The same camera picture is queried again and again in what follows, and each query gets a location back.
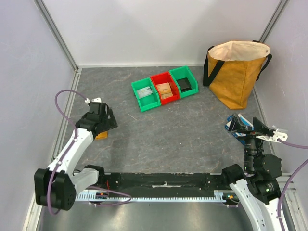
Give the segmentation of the orange leather card holder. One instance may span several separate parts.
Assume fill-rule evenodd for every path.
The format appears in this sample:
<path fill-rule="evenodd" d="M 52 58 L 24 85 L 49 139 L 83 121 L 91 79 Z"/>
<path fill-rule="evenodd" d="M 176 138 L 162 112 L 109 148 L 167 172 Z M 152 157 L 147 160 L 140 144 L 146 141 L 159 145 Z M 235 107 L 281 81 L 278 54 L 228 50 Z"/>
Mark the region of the orange leather card holder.
<path fill-rule="evenodd" d="M 96 140 L 101 140 L 101 139 L 106 139 L 106 138 L 108 138 L 108 132 L 107 132 L 107 131 L 101 132 L 101 133 L 99 133 L 99 134 L 95 137 Z"/>

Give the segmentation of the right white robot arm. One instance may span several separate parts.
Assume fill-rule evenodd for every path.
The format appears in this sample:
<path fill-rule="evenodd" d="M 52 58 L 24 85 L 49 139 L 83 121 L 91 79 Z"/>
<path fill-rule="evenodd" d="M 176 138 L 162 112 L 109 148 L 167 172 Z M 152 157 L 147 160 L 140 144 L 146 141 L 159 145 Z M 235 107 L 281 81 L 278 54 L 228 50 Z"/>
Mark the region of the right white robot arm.
<path fill-rule="evenodd" d="M 263 143 L 287 140 L 283 129 L 268 128 L 254 117 L 249 124 L 237 114 L 228 118 L 226 129 L 244 143 L 244 167 L 233 164 L 222 170 L 221 186 L 232 189 L 244 208 L 253 230 L 286 231 L 282 192 L 277 179 L 282 176 L 282 160 L 264 154 Z"/>

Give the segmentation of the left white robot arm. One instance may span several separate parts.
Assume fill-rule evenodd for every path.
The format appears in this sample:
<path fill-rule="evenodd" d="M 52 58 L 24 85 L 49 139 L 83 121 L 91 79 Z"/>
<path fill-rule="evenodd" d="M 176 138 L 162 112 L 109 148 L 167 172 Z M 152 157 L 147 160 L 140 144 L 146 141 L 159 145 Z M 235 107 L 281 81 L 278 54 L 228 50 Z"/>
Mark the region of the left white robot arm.
<path fill-rule="evenodd" d="M 58 156 L 34 174 L 38 205 L 68 211 L 83 190 L 89 186 L 101 189 L 106 183 L 103 167 L 89 165 L 73 173 L 88 146 L 102 133 L 117 128 L 112 109 L 101 98 L 89 101 L 89 111 L 76 122 L 76 128 Z"/>

